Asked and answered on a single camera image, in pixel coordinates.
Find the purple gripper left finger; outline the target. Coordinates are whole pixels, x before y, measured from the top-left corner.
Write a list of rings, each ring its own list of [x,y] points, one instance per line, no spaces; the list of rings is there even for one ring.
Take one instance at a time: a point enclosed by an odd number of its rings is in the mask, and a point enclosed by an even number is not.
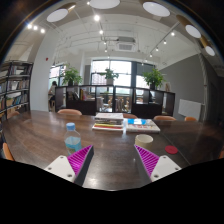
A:
[[[45,168],[45,171],[82,186],[93,155],[94,148],[89,145],[68,157],[60,155]]]

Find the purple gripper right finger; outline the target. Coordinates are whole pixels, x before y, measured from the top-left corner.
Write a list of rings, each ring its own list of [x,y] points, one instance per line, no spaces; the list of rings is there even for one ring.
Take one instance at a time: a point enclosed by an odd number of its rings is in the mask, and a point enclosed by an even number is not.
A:
[[[181,167],[166,155],[158,156],[137,145],[135,152],[139,173],[147,182],[157,181],[181,170]]]

